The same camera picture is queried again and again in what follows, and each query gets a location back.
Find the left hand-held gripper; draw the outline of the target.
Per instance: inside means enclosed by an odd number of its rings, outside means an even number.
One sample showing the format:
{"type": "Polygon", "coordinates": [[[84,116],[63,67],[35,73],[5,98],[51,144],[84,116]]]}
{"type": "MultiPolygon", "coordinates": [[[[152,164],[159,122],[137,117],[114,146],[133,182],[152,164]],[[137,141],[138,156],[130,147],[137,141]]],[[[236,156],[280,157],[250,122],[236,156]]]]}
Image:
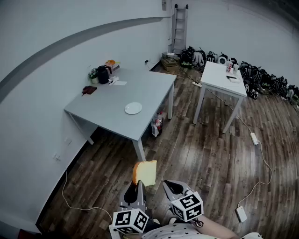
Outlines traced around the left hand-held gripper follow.
{"type": "Polygon", "coordinates": [[[117,212],[113,214],[113,228],[123,234],[139,234],[143,233],[149,220],[146,214],[146,190],[144,183],[139,180],[136,185],[134,183],[127,184],[120,194],[120,201],[125,203],[137,204],[125,205],[120,204],[117,212]]]}

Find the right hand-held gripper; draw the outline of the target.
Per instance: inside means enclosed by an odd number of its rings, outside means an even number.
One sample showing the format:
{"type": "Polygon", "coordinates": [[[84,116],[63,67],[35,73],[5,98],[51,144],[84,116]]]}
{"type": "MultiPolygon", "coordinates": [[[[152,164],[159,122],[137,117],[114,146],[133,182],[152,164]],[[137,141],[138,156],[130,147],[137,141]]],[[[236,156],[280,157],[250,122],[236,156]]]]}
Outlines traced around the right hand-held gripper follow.
{"type": "Polygon", "coordinates": [[[183,197],[178,198],[179,194],[185,194],[191,188],[182,181],[164,180],[163,188],[169,199],[172,212],[179,219],[189,222],[203,215],[203,200],[196,191],[190,191],[183,197]]]}

